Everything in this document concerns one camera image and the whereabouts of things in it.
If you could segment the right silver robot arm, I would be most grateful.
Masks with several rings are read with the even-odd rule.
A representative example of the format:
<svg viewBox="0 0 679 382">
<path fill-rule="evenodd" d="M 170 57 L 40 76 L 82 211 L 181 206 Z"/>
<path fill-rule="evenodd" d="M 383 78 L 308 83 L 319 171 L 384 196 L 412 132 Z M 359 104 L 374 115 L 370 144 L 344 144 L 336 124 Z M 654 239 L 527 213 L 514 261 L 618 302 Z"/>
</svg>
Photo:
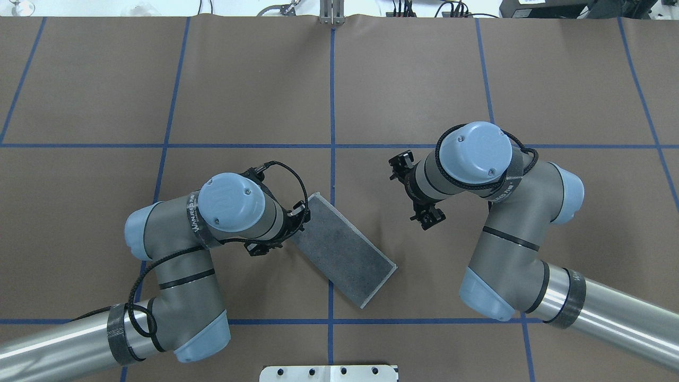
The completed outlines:
<svg viewBox="0 0 679 382">
<path fill-rule="evenodd" d="M 459 292 L 471 309 L 501 322 L 534 315 L 677 371 L 675 312 L 538 257 L 548 227 L 569 222 L 584 203 L 578 176 L 488 121 L 449 128 L 420 161 L 407 150 L 388 164 L 424 230 L 443 222 L 437 203 L 456 194 L 488 202 Z"/>
</svg>

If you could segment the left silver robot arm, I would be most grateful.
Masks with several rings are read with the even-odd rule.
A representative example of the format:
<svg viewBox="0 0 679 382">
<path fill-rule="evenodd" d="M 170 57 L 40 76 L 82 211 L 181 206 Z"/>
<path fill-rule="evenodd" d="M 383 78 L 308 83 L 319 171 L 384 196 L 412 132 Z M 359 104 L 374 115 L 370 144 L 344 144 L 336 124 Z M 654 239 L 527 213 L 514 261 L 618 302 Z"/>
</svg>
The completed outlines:
<svg viewBox="0 0 679 382">
<path fill-rule="evenodd" d="M 308 193 L 287 210 L 264 167 L 223 172 L 201 189 L 132 213 L 125 240 L 148 267 L 128 300 L 2 345 L 2 381 L 70 381 L 163 352 L 197 362 L 230 341 L 211 249 L 241 242 L 252 256 L 281 247 L 309 220 Z"/>
</svg>

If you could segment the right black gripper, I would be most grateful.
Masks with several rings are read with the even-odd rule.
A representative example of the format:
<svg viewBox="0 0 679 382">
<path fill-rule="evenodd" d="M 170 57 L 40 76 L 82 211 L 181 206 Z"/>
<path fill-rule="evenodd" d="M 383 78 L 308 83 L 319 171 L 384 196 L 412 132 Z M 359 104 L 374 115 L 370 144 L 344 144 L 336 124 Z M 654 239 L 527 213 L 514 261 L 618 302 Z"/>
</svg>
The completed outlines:
<svg viewBox="0 0 679 382">
<path fill-rule="evenodd" d="M 392 157 L 388 164 L 392 167 L 389 179 L 397 179 L 403 184 L 407 196 L 413 202 L 414 215 L 410 220 L 419 222 L 423 230 L 446 220 L 444 212 L 435 206 L 442 200 L 425 193 L 421 188 L 424 183 L 416 179 L 416 171 L 421 166 L 414 163 L 412 151 L 405 151 Z"/>
</svg>

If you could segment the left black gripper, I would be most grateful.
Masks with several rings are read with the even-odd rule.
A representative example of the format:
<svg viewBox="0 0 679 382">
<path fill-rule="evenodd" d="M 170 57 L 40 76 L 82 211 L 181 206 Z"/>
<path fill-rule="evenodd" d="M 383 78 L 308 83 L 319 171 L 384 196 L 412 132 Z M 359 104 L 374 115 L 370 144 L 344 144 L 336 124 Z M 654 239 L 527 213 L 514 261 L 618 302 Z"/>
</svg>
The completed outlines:
<svg viewBox="0 0 679 382">
<path fill-rule="evenodd" d="M 298 231 L 303 231 L 303 225 L 311 218 L 309 202 L 299 201 L 292 210 L 284 210 L 274 202 L 274 209 L 270 227 L 259 237 L 251 239 L 244 244 L 250 256 L 263 256 L 270 250 L 281 248 L 284 241 L 291 238 Z"/>
</svg>

